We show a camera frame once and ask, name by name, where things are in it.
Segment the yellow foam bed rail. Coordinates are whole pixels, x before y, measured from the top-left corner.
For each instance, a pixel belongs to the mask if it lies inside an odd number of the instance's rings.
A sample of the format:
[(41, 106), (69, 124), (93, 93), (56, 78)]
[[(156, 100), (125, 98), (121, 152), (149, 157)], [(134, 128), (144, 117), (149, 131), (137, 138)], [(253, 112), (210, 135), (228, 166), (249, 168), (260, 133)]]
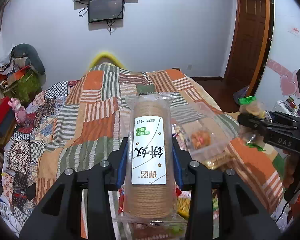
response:
[(117, 59), (117, 57), (115, 57), (112, 53), (108, 51), (102, 51), (98, 53), (91, 61), (88, 68), (90, 69), (102, 61), (109, 61), (110, 63), (114, 64), (119, 68), (126, 69), (126, 67)]

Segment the clear plastic storage bin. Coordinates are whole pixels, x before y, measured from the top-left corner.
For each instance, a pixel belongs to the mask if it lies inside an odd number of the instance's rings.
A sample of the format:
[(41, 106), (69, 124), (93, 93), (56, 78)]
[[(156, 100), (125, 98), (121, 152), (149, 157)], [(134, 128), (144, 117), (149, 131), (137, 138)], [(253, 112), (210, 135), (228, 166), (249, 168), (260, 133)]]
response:
[(206, 104), (190, 104), (172, 94), (130, 96), (132, 175), (140, 179), (147, 173), (164, 174), (172, 163), (172, 138), (194, 160), (208, 163), (219, 159), (236, 131), (223, 124), (221, 117)]

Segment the round biscuit stack pack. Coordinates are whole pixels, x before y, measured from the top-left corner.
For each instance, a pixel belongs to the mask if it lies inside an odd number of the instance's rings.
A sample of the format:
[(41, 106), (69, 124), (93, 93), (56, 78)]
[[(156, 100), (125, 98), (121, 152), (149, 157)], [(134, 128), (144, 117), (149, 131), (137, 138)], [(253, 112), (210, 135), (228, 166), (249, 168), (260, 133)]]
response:
[(177, 214), (173, 170), (173, 92), (126, 97), (130, 108), (123, 212), (128, 223), (185, 226)]

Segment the patchwork striped blanket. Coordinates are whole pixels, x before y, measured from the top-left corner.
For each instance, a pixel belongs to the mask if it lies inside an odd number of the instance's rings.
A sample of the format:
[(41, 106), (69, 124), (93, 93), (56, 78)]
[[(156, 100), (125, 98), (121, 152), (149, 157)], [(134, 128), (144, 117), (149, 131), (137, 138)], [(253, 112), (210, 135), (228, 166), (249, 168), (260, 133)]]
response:
[(146, 92), (172, 92), (172, 119), (178, 129), (189, 129), (204, 120), (203, 109), (216, 115), (209, 128), (226, 128), (232, 140), (213, 161), (213, 167), (233, 168), (260, 198), (269, 212), (279, 206), (284, 189), (284, 161), (270, 145), (259, 152), (238, 138), (237, 112), (221, 109), (205, 88), (179, 70), (132, 72), (111, 63), (94, 66), (78, 82), (70, 82), (67, 95), (62, 83), (50, 86), (36, 97), (48, 107), (36, 140), (45, 142), (38, 160), (36, 201), (40, 201), (66, 168), (92, 168), (117, 150), (128, 133), (130, 109), (126, 97)]

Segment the red and black box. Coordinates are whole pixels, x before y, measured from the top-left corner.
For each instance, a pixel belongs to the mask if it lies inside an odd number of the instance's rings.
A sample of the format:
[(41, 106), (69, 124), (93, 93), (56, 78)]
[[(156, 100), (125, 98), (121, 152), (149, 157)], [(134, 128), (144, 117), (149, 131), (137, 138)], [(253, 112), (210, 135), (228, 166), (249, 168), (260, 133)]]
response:
[(3, 137), (14, 120), (14, 112), (9, 97), (0, 100), (0, 138)]

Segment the green patterned box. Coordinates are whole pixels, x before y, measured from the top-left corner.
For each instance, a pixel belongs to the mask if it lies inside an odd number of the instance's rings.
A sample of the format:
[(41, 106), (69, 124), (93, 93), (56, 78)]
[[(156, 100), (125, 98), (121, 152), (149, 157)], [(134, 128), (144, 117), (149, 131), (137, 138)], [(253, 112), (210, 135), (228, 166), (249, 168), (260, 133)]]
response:
[(40, 90), (41, 84), (38, 75), (30, 66), (26, 66), (7, 78), (3, 94), (19, 99), (23, 105), (28, 105)]

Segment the pink heart wall sticker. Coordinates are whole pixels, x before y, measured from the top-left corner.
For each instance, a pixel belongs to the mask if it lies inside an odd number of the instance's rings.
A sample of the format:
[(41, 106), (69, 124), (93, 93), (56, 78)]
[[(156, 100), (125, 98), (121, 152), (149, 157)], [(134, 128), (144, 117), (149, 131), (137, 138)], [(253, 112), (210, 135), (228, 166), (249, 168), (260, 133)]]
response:
[(274, 72), (279, 74), (279, 84), (281, 88), (281, 92), (283, 96), (295, 96), (297, 99), (300, 99), (300, 92), (298, 86), (297, 72), (298, 70), (294, 70), (291, 72), (283, 65), (278, 62), (268, 59), (267, 67), (272, 69)]

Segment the wooden door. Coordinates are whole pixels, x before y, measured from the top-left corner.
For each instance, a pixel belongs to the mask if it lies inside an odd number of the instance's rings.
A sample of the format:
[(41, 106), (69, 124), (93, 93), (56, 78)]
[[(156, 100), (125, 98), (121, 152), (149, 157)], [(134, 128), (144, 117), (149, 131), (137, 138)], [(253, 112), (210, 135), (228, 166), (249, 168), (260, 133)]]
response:
[(226, 83), (256, 93), (268, 59), (274, 26), (274, 0), (237, 0)]

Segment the pink plush toy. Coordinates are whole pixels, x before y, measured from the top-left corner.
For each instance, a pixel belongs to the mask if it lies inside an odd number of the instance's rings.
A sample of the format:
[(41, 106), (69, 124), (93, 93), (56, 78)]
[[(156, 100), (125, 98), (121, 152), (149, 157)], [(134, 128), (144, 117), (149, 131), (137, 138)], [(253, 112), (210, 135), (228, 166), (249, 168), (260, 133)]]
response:
[(23, 124), (26, 119), (26, 109), (17, 98), (11, 98), (8, 105), (14, 111), (14, 116), (18, 124)]

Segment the small black wall monitor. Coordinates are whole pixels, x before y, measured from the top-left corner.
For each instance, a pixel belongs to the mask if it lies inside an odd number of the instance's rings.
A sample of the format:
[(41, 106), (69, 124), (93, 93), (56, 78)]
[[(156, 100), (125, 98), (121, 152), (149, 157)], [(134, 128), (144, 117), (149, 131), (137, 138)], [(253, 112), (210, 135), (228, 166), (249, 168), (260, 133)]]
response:
[(88, 3), (89, 23), (123, 19), (124, 0), (90, 0)]

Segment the green cookie bag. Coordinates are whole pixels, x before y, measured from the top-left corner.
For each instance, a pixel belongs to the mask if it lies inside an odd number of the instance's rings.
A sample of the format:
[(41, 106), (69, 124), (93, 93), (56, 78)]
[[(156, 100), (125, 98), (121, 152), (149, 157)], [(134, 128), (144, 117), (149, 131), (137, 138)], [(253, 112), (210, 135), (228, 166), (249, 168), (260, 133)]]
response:
[[(254, 96), (248, 96), (239, 99), (239, 113), (252, 114), (253, 116), (264, 118), (265, 109)], [(256, 148), (258, 151), (263, 152), (265, 143), (263, 137), (257, 130), (239, 125), (239, 137), (244, 141), (245, 145), (249, 148)]]

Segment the checkered patterned quilt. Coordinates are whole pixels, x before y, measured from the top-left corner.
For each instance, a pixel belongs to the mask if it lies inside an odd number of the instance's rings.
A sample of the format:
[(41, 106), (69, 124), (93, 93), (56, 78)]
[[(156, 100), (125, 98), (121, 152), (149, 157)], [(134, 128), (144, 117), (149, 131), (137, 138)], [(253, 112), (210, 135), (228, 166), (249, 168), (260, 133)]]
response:
[(61, 81), (40, 92), (25, 109), (25, 121), (17, 125), (5, 146), (0, 214), (18, 234), (32, 213), (35, 199), (26, 190), (37, 180), (39, 158), (46, 150), (64, 147), (75, 134), (79, 106), (67, 99), (77, 81)]

